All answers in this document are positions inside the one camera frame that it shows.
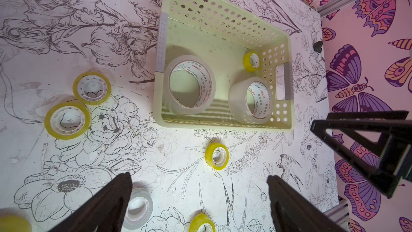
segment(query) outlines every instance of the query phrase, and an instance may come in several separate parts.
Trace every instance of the plastic basket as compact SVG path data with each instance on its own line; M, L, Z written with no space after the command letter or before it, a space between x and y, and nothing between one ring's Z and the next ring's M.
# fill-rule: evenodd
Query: plastic basket
M246 72L243 55L256 51L261 62ZM216 79L212 105L197 115L175 115L162 106L163 72L174 58L196 55L211 67ZM285 99L276 99L276 67L283 64ZM253 76L270 85L274 112L265 124L241 124L230 114L229 90ZM289 36L254 14L226 0L163 0L157 41L153 117L157 124L176 128L246 131L287 131L295 116L291 43Z

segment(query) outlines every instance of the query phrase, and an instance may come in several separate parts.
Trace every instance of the clear tape roll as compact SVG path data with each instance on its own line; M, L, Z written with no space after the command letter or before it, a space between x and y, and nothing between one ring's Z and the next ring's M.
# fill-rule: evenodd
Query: clear tape roll
M250 91L254 99L254 111L250 111L246 93ZM273 101L266 81L252 77L230 88L229 109L232 116L242 124L264 124L273 112Z
M52 107L44 118L48 133L61 140L69 140L83 134L90 126L90 114L79 102L64 102Z
M97 72L79 75L73 83L75 97L87 105L99 105L105 102L112 92L110 81Z
M243 66L248 72L254 72L258 70L260 64L259 56L255 51L250 51L243 56Z
M193 107L182 105L172 94L170 77L172 72L185 70L192 74L199 84L199 98ZM173 59L164 71L163 105L174 114L193 115L206 110L213 102L216 80L210 67L193 55L182 55Z
M190 223L189 232L216 232L216 227L206 214L198 214Z
M229 162L229 150L221 143L211 143L206 149L205 160L210 167L222 170Z
M144 188L136 188L131 192L123 227L133 230L141 228L150 219L153 211L153 201Z

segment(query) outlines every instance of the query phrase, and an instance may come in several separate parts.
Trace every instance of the basket handle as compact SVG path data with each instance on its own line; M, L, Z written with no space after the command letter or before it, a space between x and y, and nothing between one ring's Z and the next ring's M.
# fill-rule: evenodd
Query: basket handle
M283 71L285 73L285 99L293 100L293 73L292 62L286 62L283 65Z
M166 62L166 34L167 22L169 15L167 13L160 13L159 31L157 33L156 45L156 72L164 72L164 63Z

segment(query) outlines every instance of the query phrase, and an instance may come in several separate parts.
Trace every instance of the white plastic core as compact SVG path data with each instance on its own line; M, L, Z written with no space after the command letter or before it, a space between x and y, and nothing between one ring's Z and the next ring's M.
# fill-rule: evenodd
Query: white plastic core
M249 111L255 118L263 119L267 117L270 112L271 101L269 91L265 85L255 81L249 85L248 90L252 93L255 102L253 112Z
M97 75L86 75L77 84L77 92L86 101L100 101L107 95L106 81Z
M197 232L213 232L213 228L209 223L205 223L198 228Z
M200 91L198 94L198 100L192 106L192 108L202 106L204 103L206 103L206 101L210 98L212 94L211 75L209 74L209 72L203 65L195 61L183 61L179 63L178 65L175 66L175 68L173 68L172 73L176 71L180 71L180 70L185 70L189 72L191 75L195 77L195 79L197 80L199 84ZM180 99L179 101L179 99L176 98L176 93L173 94L173 97L176 99L176 101L179 102L180 105L182 105L180 101L185 101L185 102L190 101L190 99Z
M213 151L213 164L215 164L216 166L220 167L223 166L224 163L226 162L226 151L224 150L224 148L222 147L217 147L214 151Z
M259 67L259 57L257 54L252 53L250 54L250 64L254 67L254 68L258 68Z
M131 221L138 223L147 216L149 201L144 197L136 197L129 202L126 215Z
M85 121L85 114L74 106L61 107L50 117L51 128L61 135L78 132L85 125Z

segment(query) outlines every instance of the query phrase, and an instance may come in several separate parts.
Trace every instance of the white table surface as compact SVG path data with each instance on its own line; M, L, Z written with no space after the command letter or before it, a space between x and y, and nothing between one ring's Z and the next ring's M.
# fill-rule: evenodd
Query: white table surface
M322 100L327 96L323 53L311 46L322 38L320 15L300 0L274 0L278 6L271 0L230 1L291 34L296 118L291 133L169 129L154 123L151 81L162 0L1 0L1 214L19 214L34 231L49 230L126 171L133 174L134 187L151 193L152 218L141 229L147 232L187 231L199 210L221 231L273 231L269 174L286 172L285 180L322 211L336 205L333 152L309 132L312 120L329 111ZM122 26L120 15L131 27ZM112 96L90 108L90 133L55 140L44 128L44 116L73 95L75 77L89 70L110 79ZM107 130L108 116L114 123ZM93 136L103 132L111 138ZM222 171L204 161L212 141L229 147ZM283 168L276 164L281 154Z

